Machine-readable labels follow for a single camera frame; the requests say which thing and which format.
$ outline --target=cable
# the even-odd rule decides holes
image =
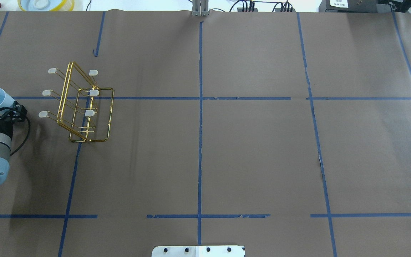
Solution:
[[[256,2],[256,3],[269,3],[269,4],[279,3],[279,2],[266,2],[266,1],[253,1],[253,2]]]
[[[22,146],[26,143],[26,141],[28,140],[28,137],[30,136],[30,132],[31,132],[31,122],[30,119],[28,117],[25,116],[26,121],[28,122],[28,132],[26,133],[26,137],[23,140],[23,142],[21,142],[20,146],[17,147],[17,149],[15,149],[10,156],[13,156],[14,153],[18,152],[18,150],[20,150],[20,148],[22,148]]]
[[[245,10],[247,10],[248,9],[248,4],[247,4],[247,2],[245,1],[245,0],[238,0],[237,2],[235,2],[234,4],[233,4],[233,6],[231,6],[231,9],[229,10],[229,11],[232,11],[233,10],[233,8],[234,8],[234,6],[238,3],[238,2],[244,2],[245,3]]]
[[[277,5],[279,5],[279,4],[282,4],[282,7],[283,7],[283,3],[282,2],[278,2],[278,3],[276,3],[275,5],[274,5],[274,8],[272,9],[272,12],[274,12],[275,11],[275,8],[277,7]]]
[[[90,4],[91,4],[91,0],[90,2],[88,2],[88,5],[87,5],[87,8],[85,8],[85,11],[88,11],[88,7],[90,6]]]
[[[28,137],[30,136],[30,132],[31,132],[31,121],[28,118],[28,116],[26,116],[26,114],[24,114],[23,112],[20,112],[19,110],[13,109],[13,108],[9,108],[9,107],[4,107],[4,108],[0,108],[0,110],[11,110],[14,112],[18,112],[19,114],[23,115],[24,118],[26,119],[26,121],[28,122],[28,132],[26,133],[26,137],[23,140],[23,142],[21,142],[20,146],[17,147],[17,149],[15,149],[10,156],[13,156],[14,153],[18,152],[18,150],[20,150],[20,148],[22,148],[22,146],[26,143],[26,141],[28,140]]]
[[[290,4],[290,2],[285,2],[284,5],[282,4],[282,8],[280,12],[292,12],[293,11],[293,5]]]

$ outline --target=gold wire rack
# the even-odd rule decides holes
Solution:
[[[75,62],[68,64],[66,73],[63,73],[57,68],[49,69],[49,73],[57,74],[64,80],[61,94],[51,89],[42,92],[43,96],[51,96],[60,102],[58,113],[54,114],[50,111],[42,111],[39,113],[39,117],[50,118],[68,130],[70,132],[69,140],[71,142],[107,141],[111,131],[112,107],[114,102],[113,88],[98,87],[98,83],[94,79],[94,76],[98,75],[98,71],[90,70],[90,72],[86,74]],[[77,76],[80,81],[74,81],[72,79],[73,75],[74,78]],[[101,112],[97,99],[103,98],[101,97],[102,91],[111,92],[107,136],[96,139],[98,122],[93,119]]]

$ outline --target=black cable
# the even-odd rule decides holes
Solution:
[[[28,140],[28,137],[30,136],[30,132],[31,132],[31,122],[30,119],[28,117],[25,116],[26,121],[28,122],[28,132],[26,133],[26,137],[23,140],[23,142],[21,142],[20,146],[17,147],[17,149],[15,149],[10,156],[13,156],[14,153],[18,152],[18,150],[20,150],[20,148],[22,148],[22,146],[26,143],[26,141]]]
[[[13,156],[14,153],[18,152],[18,150],[20,150],[20,148],[22,148],[22,146],[26,143],[26,141],[28,140],[28,137],[30,136],[30,132],[31,132],[31,121],[28,118],[28,116],[26,116],[26,114],[24,114],[23,112],[20,112],[19,110],[13,109],[13,108],[9,108],[9,107],[4,107],[4,108],[0,108],[0,110],[11,110],[14,112],[18,112],[19,114],[23,115],[24,118],[26,119],[26,121],[28,122],[28,132],[26,133],[26,137],[23,140],[23,142],[21,142],[20,146],[17,147],[17,149],[15,149],[10,156]]]
[[[272,9],[272,12],[274,12],[275,11],[275,8],[277,7],[277,5],[279,5],[279,4],[281,4],[282,5],[282,7],[283,7],[283,3],[282,2],[278,2],[278,3],[276,3],[275,5],[274,5],[274,8]]]
[[[266,2],[266,1],[254,1],[256,3],[270,3],[270,4],[276,4],[278,2]]]
[[[284,5],[282,6],[282,10],[280,10],[280,12],[286,12],[286,7],[289,5],[290,3],[288,3],[288,1],[286,3],[284,3]]]
[[[91,4],[91,0],[90,2],[88,2],[88,5],[87,5],[87,8],[85,8],[85,11],[88,11],[88,7],[90,6],[90,4]]]
[[[231,6],[231,9],[230,9],[229,11],[232,11],[233,8],[234,8],[234,6],[235,6],[238,2],[244,2],[244,3],[245,3],[245,9],[248,9],[248,4],[247,4],[247,2],[246,2],[245,0],[238,0],[237,2],[235,2],[235,3],[233,4],[233,6]]]

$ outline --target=white label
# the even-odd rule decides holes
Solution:
[[[329,0],[329,4],[335,7],[348,8],[348,0]]]

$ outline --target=silver bracket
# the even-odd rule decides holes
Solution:
[[[152,257],[245,257],[244,246],[155,247]]]
[[[193,16],[209,16],[209,0],[193,0]]]

